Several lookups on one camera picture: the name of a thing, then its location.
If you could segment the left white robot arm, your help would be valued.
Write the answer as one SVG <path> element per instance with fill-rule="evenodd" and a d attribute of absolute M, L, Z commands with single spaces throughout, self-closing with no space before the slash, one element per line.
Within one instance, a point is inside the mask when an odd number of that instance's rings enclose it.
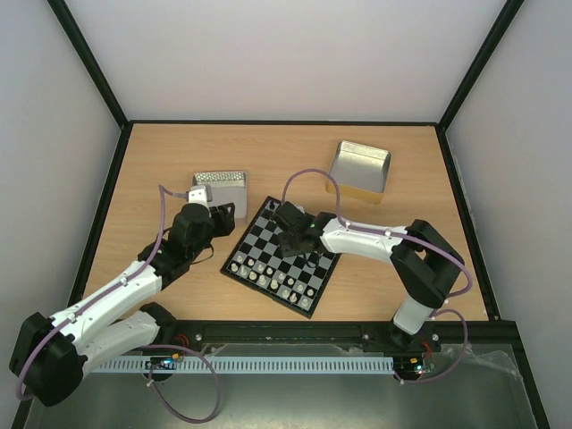
<path fill-rule="evenodd" d="M 147 245 L 115 279 L 51 316 L 39 312 L 21 325 L 9 368 L 20 389 L 51 407 L 68 398 L 104 362 L 172 337 L 174 317 L 156 303 L 124 321 L 119 316 L 185 275 L 212 241 L 233 232 L 235 205 L 189 203 L 166 238 Z"/>

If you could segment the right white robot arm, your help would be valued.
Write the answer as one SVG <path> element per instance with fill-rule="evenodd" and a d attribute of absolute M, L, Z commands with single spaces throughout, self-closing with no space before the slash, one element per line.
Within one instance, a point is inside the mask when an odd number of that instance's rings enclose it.
<path fill-rule="evenodd" d="M 332 213 L 311 215 L 290 202 L 282 203 L 271 221 L 281 230 L 283 257 L 329 252 L 365 257 L 394 268 L 406 290 L 388 333 L 398 349 L 411 349 L 420 341 L 425 321 L 450 297 L 459 275 L 467 273 L 460 254 L 426 221 L 375 226 Z"/>

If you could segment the silver tin with pieces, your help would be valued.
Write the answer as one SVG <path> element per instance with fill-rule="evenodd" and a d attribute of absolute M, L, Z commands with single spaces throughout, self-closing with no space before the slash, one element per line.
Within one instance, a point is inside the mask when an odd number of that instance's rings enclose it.
<path fill-rule="evenodd" d="M 245 171 L 196 172 L 192 185 L 205 185 L 210 206 L 227 203 L 235 205 L 234 219 L 237 226 L 248 221 L 248 176 Z"/>

